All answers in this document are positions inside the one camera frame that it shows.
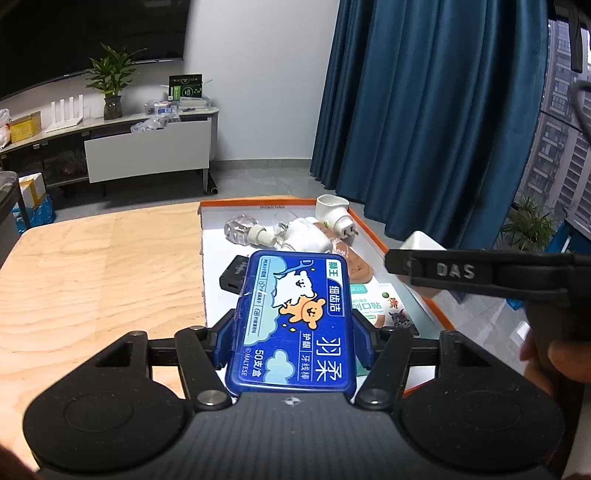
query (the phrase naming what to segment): yellow box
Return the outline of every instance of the yellow box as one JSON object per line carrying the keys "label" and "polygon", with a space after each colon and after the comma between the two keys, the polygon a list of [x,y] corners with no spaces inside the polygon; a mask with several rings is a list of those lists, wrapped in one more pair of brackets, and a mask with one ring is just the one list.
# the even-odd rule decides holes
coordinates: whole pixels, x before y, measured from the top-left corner
{"label": "yellow box", "polygon": [[12,143],[34,137],[41,132],[41,112],[25,115],[10,122]]}

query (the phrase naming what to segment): green box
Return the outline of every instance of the green box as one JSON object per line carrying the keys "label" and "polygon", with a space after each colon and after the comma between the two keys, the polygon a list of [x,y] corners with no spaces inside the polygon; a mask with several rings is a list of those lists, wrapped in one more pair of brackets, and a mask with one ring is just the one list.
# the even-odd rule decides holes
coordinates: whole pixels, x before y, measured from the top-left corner
{"label": "green box", "polygon": [[203,95],[203,75],[171,75],[168,78],[168,100],[181,98],[201,98]]}

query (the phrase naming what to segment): white power adapter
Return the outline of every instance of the white power adapter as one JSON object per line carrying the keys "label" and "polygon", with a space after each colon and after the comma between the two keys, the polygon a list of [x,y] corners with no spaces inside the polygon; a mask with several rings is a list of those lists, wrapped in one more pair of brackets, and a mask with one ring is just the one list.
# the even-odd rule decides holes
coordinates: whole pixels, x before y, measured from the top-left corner
{"label": "white power adapter", "polygon": [[322,231],[303,218],[292,220],[279,237],[279,250],[331,253],[332,242]]}
{"label": "white power adapter", "polygon": [[316,218],[339,238],[351,237],[358,231],[348,208],[349,201],[343,197],[321,195],[316,199]]}

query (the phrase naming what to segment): potted plant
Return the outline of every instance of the potted plant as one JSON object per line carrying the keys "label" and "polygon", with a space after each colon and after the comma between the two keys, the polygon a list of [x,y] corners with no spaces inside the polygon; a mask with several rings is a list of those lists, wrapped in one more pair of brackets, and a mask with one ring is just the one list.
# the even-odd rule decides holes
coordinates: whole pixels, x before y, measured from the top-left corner
{"label": "potted plant", "polygon": [[550,213],[543,213],[534,199],[520,198],[501,228],[504,241],[514,250],[543,252],[556,232]]}
{"label": "potted plant", "polygon": [[133,56],[142,50],[129,53],[124,48],[122,52],[117,52],[108,45],[101,43],[101,46],[107,55],[100,60],[90,59],[93,68],[88,71],[92,77],[87,87],[105,94],[104,117],[105,120],[113,120],[123,116],[121,90],[131,83],[131,74],[136,70],[131,63]]}

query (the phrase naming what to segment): cardboard box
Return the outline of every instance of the cardboard box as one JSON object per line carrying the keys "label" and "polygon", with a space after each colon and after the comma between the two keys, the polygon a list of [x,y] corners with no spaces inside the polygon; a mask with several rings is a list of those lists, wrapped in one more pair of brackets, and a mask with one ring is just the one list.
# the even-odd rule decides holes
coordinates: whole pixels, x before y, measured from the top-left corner
{"label": "cardboard box", "polygon": [[171,75],[168,77],[168,100],[181,98],[201,98],[203,94],[203,75]]}
{"label": "cardboard box", "polygon": [[27,208],[35,210],[45,198],[45,182],[41,173],[34,173],[18,179],[21,186],[22,199]]}
{"label": "cardboard box", "polygon": [[41,112],[25,115],[10,122],[10,139],[12,143],[26,140],[41,133]]}

